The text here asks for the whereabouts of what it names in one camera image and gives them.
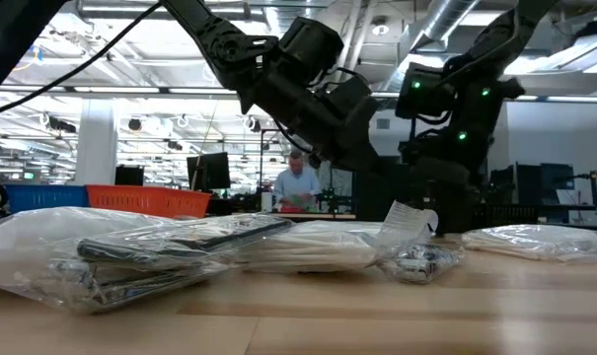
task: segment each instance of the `orange crate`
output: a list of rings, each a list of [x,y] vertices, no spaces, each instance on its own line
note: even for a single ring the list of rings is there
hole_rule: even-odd
[[[203,218],[210,194],[165,187],[86,185],[90,207],[174,218]]]

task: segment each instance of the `white wall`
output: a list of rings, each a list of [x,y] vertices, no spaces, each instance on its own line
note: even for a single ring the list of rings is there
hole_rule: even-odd
[[[597,105],[509,103],[507,114],[511,164],[570,164],[575,174],[597,171]],[[581,202],[592,202],[588,180],[577,180],[576,190]],[[583,218],[597,224],[593,212]]]

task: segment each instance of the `ceiling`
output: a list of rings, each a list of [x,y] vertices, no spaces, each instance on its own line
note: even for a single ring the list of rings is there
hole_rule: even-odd
[[[361,7],[352,29],[352,8],[357,3]],[[147,1],[123,0],[69,2],[4,83],[0,106],[21,98],[25,94],[20,91],[21,87],[47,84],[74,69],[103,48],[149,4]],[[217,16],[230,19],[249,35],[282,36],[298,16],[317,19],[342,37],[350,32],[352,48],[345,66],[364,75],[375,89],[397,91],[410,61],[441,66],[446,57],[471,45],[485,25],[484,22],[476,23],[477,19],[485,18],[488,23],[489,16],[492,19],[493,14],[497,16],[509,9],[514,1],[482,1],[466,26],[460,26],[452,33],[443,52],[421,51],[415,55],[407,55],[402,50],[402,42],[410,25],[421,23],[427,14],[429,1],[425,0],[252,0],[248,3],[213,0],[207,4]],[[370,4],[374,5],[368,19],[371,24],[366,26],[366,36],[362,39],[364,17],[367,17]],[[561,32],[572,31],[595,13],[597,1],[560,2],[540,25],[528,48],[532,55],[524,57],[523,61],[532,64],[534,59],[550,57],[561,51],[568,41],[567,35]],[[377,35],[373,33],[375,26],[371,19],[379,17],[388,31]],[[357,60],[353,61],[352,53],[356,47],[359,48]],[[524,63],[515,65],[515,72],[510,74],[523,74],[518,70],[522,67]],[[531,65],[529,70],[536,72],[537,68]],[[542,90],[564,90],[566,87],[569,93],[576,90],[576,81],[564,81],[559,75],[551,78]],[[596,91],[597,88],[590,87],[587,78],[582,90]],[[540,77],[534,82],[536,87],[537,83],[541,86],[546,80]],[[52,130],[48,123],[51,119],[60,119],[80,130],[82,101],[94,95],[107,95],[91,92],[100,87],[124,87],[128,92],[114,99],[116,112],[120,115],[120,164],[144,166],[149,181],[184,183],[187,179],[186,156],[227,151],[234,181],[250,185],[259,179],[261,134],[254,132],[252,125],[257,121],[263,129],[273,128],[265,112],[255,107],[248,115],[241,115],[239,103],[234,98],[209,100],[203,91],[195,96],[196,99],[188,99],[190,96],[162,96],[150,90],[157,87],[219,87],[192,39],[166,12],[158,12],[141,22],[107,58],[97,61],[63,86],[72,87],[73,92],[52,91],[0,114],[2,178],[19,174],[16,172],[22,169],[39,169],[46,181],[59,183],[73,179],[77,135]],[[131,130],[131,119],[141,120],[142,129]],[[182,150],[170,149],[164,141],[167,137],[180,142]],[[265,135],[265,142],[269,143],[269,149],[264,153],[262,174],[264,179],[274,179],[284,169],[281,162],[291,147],[274,132]]]

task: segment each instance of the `exposed ductwork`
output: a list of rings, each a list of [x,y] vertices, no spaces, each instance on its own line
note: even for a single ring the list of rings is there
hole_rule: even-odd
[[[480,0],[433,0],[411,50],[446,40],[479,2]]]

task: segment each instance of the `plastic bag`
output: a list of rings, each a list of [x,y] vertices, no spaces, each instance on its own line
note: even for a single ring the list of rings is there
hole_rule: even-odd
[[[597,261],[597,232],[570,227],[515,225],[468,232],[467,249],[533,260]]]
[[[358,270],[430,237],[433,211],[395,202],[384,223],[307,222],[269,236],[238,252],[244,268],[266,272]]]
[[[0,288],[80,313],[107,311],[207,279],[235,266],[235,249],[292,225],[265,215],[162,219],[89,236],[83,232],[99,227],[90,226],[86,217],[81,231],[65,231],[63,238],[57,225],[26,229],[22,216],[0,224]]]
[[[409,283],[426,284],[458,265],[465,251],[443,246],[414,245],[394,258],[381,261],[377,266],[389,278]]]

